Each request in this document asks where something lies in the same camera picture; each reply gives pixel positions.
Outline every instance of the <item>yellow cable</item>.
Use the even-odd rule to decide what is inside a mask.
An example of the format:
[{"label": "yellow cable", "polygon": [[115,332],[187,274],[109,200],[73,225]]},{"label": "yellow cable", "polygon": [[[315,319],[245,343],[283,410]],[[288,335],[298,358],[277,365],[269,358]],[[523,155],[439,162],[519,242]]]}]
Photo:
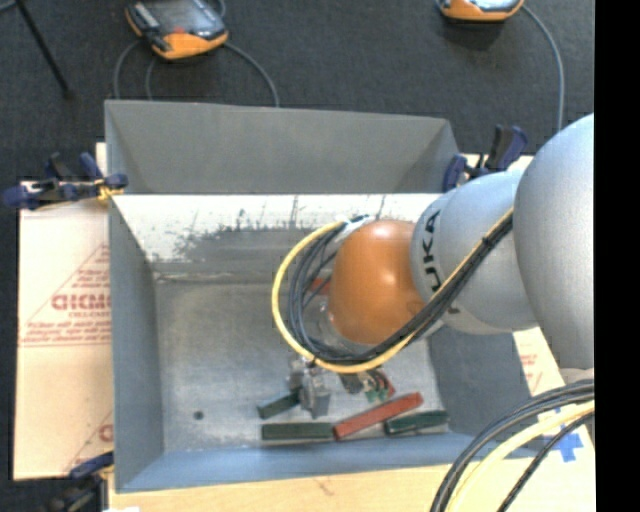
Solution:
[{"label": "yellow cable", "polygon": [[315,364],[317,364],[318,366],[321,366],[322,368],[325,368],[327,370],[330,370],[336,373],[358,373],[358,372],[363,372],[367,370],[372,370],[374,368],[377,368],[384,362],[388,361],[391,357],[397,354],[402,348],[404,348],[404,346],[407,343],[409,343],[409,341],[411,341],[413,334],[407,336],[400,343],[398,343],[394,347],[391,347],[389,350],[380,354],[378,357],[372,359],[371,361],[366,361],[364,363],[353,364],[353,365],[341,365],[341,364],[329,363],[327,361],[324,361],[323,359],[317,358],[312,352],[310,352],[309,350],[304,348],[302,345],[300,345],[300,343],[298,343],[298,340],[296,340],[294,336],[287,329],[287,326],[285,325],[284,320],[282,319],[282,314],[280,313],[280,287],[282,286],[284,275],[287,269],[289,268],[289,266],[291,265],[291,263],[293,262],[293,260],[295,259],[295,257],[298,254],[300,254],[300,252],[302,252],[302,250],[307,245],[309,245],[313,240],[321,237],[325,233],[328,233],[329,231],[343,224],[344,222],[342,221],[334,222],[332,224],[327,224],[326,226],[323,226],[317,229],[316,231],[314,231],[313,233],[307,235],[300,242],[298,242],[293,247],[293,249],[291,249],[289,254],[287,254],[287,256],[284,258],[284,260],[280,264],[280,267],[278,268],[278,272],[276,273],[276,276],[273,281],[273,288],[271,290],[271,312],[273,314],[273,319],[276,323],[276,327],[280,331],[280,334],[282,335],[284,340],[287,342],[287,344],[291,348],[293,348],[293,350],[295,350],[302,357],[305,357],[310,361],[314,361]]},{"label": "yellow cable", "polygon": [[[507,213],[505,213],[502,216],[502,218],[498,220],[498,222],[496,222],[491,227],[491,229],[487,232],[486,236],[490,236],[497,229],[497,227],[500,226],[502,222],[512,213],[513,213],[513,207],[511,207],[507,211]],[[338,222],[333,222],[331,224],[322,226],[321,228],[315,230],[314,232],[310,233],[309,235],[304,237],[302,240],[300,240],[300,242],[298,242],[293,247],[293,249],[289,251],[289,254],[285,256],[284,260],[280,264],[280,267],[278,268],[278,271],[276,272],[275,278],[273,280],[273,287],[271,289],[271,313],[276,323],[276,327],[280,331],[280,334],[282,335],[284,340],[293,350],[295,350],[302,357],[309,359],[310,361],[313,361],[315,364],[317,364],[318,366],[321,366],[322,368],[325,368],[327,370],[330,370],[336,373],[359,373],[367,370],[372,370],[374,368],[381,366],[383,363],[387,362],[389,359],[395,356],[398,352],[400,352],[400,350],[402,350],[405,346],[407,346],[407,344],[413,339],[417,331],[413,331],[412,333],[408,334],[396,345],[387,349],[385,352],[371,359],[370,361],[366,361],[358,364],[352,364],[352,365],[336,364],[336,363],[329,363],[327,361],[324,361],[323,359],[320,359],[319,357],[316,357],[315,354],[313,354],[312,352],[304,348],[302,345],[300,345],[300,343],[298,343],[298,340],[296,340],[295,337],[291,334],[291,332],[289,332],[289,330],[287,329],[287,326],[285,325],[284,320],[282,319],[282,314],[280,312],[280,287],[282,286],[282,281],[284,280],[284,276],[287,272],[287,269],[289,268],[293,260],[296,258],[298,254],[300,254],[300,252],[304,250],[304,248],[307,245],[309,245],[315,239],[321,237],[325,233],[328,233],[329,231],[337,227],[340,227],[343,224],[344,224],[343,221],[338,221]],[[445,281],[442,283],[440,288],[438,288],[438,291],[434,293],[434,295],[431,297],[431,300],[434,300],[439,296],[440,293],[442,293],[442,290],[445,289],[445,287],[449,284],[449,282],[453,279],[453,277],[460,271],[460,269],[466,265],[466,263],[471,258],[471,255],[478,249],[478,247],[482,243],[483,241],[480,240],[473,247],[473,249],[460,262],[460,264],[456,267],[456,269],[447,277],[447,279],[445,279]]]},{"label": "yellow cable", "polygon": [[504,443],[497,446],[489,455],[487,455],[482,462],[480,462],[474,469],[469,472],[469,476],[464,478],[462,483],[458,486],[458,491],[454,494],[447,507],[447,510],[455,512],[459,509],[460,504],[464,501],[466,494],[469,492],[474,484],[482,478],[482,476],[489,471],[495,464],[506,457],[508,454],[520,448],[522,445],[528,443],[532,439],[539,435],[558,427],[562,423],[567,423],[578,419],[585,414],[589,414],[595,410],[595,401],[591,400],[581,405],[576,405],[570,409],[542,420],[535,425],[532,425],[522,432],[507,439]]}]

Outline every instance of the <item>clamp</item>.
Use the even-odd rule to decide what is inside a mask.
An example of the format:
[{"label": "clamp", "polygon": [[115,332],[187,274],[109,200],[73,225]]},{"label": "clamp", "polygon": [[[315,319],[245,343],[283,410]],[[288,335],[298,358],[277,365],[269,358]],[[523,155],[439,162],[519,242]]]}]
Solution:
[{"label": "clamp", "polygon": [[290,390],[297,390],[300,407],[313,419],[329,414],[331,391],[324,382],[325,371],[296,355],[289,358],[289,370],[287,383]]},{"label": "clamp", "polygon": [[526,134],[517,126],[505,128],[497,125],[491,151],[486,160],[480,155],[476,166],[471,167],[466,157],[460,153],[455,154],[445,170],[442,191],[448,192],[486,174],[506,171],[520,157],[527,143]]},{"label": "clamp", "polygon": [[121,194],[129,184],[125,174],[104,176],[94,158],[87,152],[80,155],[82,176],[65,180],[71,175],[67,166],[54,153],[44,168],[45,178],[29,185],[16,185],[2,194],[3,202],[10,208],[36,210],[44,206],[97,198],[106,201],[114,194]]},{"label": "clamp", "polygon": [[107,452],[73,468],[68,477],[76,482],[49,500],[36,512],[80,512],[93,501],[96,512],[104,510],[107,501],[106,480],[101,474],[114,463],[113,452]]}]

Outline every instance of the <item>orange device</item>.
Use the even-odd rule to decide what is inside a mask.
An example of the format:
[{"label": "orange device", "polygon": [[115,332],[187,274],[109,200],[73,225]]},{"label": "orange device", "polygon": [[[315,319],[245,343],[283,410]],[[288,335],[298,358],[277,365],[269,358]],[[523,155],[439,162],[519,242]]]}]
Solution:
[{"label": "orange device", "polygon": [[129,25],[167,60],[206,53],[229,37],[222,18],[202,0],[154,0],[125,8]]},{"label": "orange device", "polygon": [[349,341],[377,345],[424,306],[411,276],[415,224],[378,220],[347,237],[337,253],[328,315]]},{"label": "orange device", "polygon": [[524,0],[436,0],[447,18],[468,22],[500,22],[513,16]]}]

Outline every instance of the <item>gray bin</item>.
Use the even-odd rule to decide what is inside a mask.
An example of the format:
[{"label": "gray bin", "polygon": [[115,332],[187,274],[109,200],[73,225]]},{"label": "gray bin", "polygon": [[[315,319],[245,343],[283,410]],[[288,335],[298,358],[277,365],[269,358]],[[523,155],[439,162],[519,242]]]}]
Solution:
[{"label": "gray bin", "polygon": [[[528,396],[511,336],[441,329],[389,372],[399,394],[419,390],[423,409],[445,407],[449,429],[259,439],[255,406],[284,389],[290,354],[270,316],[277,265],[336,215],[415,220],[457,151],[448,122],[109,101],[106,133],[108,172],[130,178],[110,209],[118,491],[447,463]],[[330,420],[368,407],[336,382]],[[311,418],[274,418],[295,419]]]}]

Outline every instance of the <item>black floor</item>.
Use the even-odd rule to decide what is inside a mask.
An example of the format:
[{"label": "black floor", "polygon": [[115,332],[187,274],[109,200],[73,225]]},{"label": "black floor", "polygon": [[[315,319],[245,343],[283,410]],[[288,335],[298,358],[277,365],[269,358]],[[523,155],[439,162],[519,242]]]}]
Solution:
[{"label": "black floor", "polygon": [[[123,0],[27,0],[74,91],[64,99],[18,10],[0,12],[0,189],[39,176],[59,151],[75,164],[104,135],[118,58],[135,40]],[[563,62],[562,123],[594,111],[595,0],[527,0]],[[516,124],[535,152],[557,129],[559,74],[549,41],[521,10],[504,24],[447,23],[433,0],[228,0],[231,41],[272,77],[282,107],[444,117],[465,152],[486,152]],[[134,48],[120,95],[145,98],[151,53]],[[228,49],[188,65],[157,63],[157,99],[271,105],[262,76]],[[30,511],[66,483],[10,481],[17,229],[0,209],[0,510]]]}]

